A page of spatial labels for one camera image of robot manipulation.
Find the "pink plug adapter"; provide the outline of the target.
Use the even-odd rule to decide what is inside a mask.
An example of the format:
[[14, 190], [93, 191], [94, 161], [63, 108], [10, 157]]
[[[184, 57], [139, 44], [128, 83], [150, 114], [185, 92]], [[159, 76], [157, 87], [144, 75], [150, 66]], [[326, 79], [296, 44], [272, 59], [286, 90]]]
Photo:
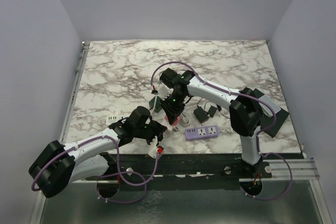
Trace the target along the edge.
[[166, 115], [163, 120], [163, 125], [166, 126], [168, 132], [176, 132], [179, 130], [178, 124], [180, 122], [180, 119], [181, 118], [178, 116], [177, 119], [175, 119], [175, 121], [173, 122], [173, 124], [170, 124], [168, 121], [168, 117]]

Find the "dark green charger block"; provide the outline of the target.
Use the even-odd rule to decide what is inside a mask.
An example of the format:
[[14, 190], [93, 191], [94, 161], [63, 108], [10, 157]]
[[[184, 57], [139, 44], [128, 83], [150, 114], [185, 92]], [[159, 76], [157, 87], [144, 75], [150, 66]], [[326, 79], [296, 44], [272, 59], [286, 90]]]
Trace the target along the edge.
[[162, 99], [158, 95], [149, 101], [149, 108], [151, 113], [159, 113], [162, 110], [161, 101]]

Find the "white power strip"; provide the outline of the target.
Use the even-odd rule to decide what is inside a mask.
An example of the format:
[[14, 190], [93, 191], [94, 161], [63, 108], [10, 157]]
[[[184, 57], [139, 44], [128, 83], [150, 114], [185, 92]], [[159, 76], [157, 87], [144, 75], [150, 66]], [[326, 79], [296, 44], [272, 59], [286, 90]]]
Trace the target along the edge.
[[112, 123], [115, 123], [119, 120], [123, 120], [125, 119], [125, 116], [121, 116], [121, 115], [113, 115], [113, 116], [107, 116], [106, 117], [106, 126], [111, 125]]

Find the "purple power strip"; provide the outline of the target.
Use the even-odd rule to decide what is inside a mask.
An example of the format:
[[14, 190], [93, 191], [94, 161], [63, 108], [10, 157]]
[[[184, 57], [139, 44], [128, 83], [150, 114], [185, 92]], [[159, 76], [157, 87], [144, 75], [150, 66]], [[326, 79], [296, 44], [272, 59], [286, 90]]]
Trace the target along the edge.
[[220, 130], [218, 126], [213, 125], [186, 129], [184, 135], [187, 141], [195, 141], [218, 137], [219, 133]]

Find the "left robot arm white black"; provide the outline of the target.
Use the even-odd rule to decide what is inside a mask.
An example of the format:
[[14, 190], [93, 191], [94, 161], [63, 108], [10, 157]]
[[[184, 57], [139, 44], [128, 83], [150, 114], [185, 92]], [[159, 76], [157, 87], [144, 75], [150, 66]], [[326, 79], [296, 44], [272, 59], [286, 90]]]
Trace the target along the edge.
[[118, 151], [135, 138], [145, 140], [150, 146], [149, 155], [158, 159], [163, 152], [159, 142], [166, 131], [167, 127], [154, 120], [147, 108], [138, 106], [129, 116], [113, 122], [92, 137], [69, 144], [52, 141], [28, 170], [33, 179], [31, 189], [51, 198], [76, 180], [93, 176], [110, 179], [115, 175], [116, 166], [102, 153]]

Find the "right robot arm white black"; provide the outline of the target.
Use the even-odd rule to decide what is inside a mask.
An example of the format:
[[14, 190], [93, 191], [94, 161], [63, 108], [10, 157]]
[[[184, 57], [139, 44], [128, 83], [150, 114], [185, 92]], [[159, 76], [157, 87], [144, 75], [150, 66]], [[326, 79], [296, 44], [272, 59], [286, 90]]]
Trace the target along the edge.
[[260, 171], [261, 154], [257, 133], [260, 131], [262, 108], [253, 90], [242, 91], [226, 88], [202, 79], [187, 70], [183, 74], [167, 68], [160, 81], [172, 93], [161, 101], [161, 107], [172, 125], [185, 108], [186, 97], [200, 97], [221, 106], [229, 112], [232, 129], [239, 134], [242, 145], [241, 171], [246, 177], [254, 177]]

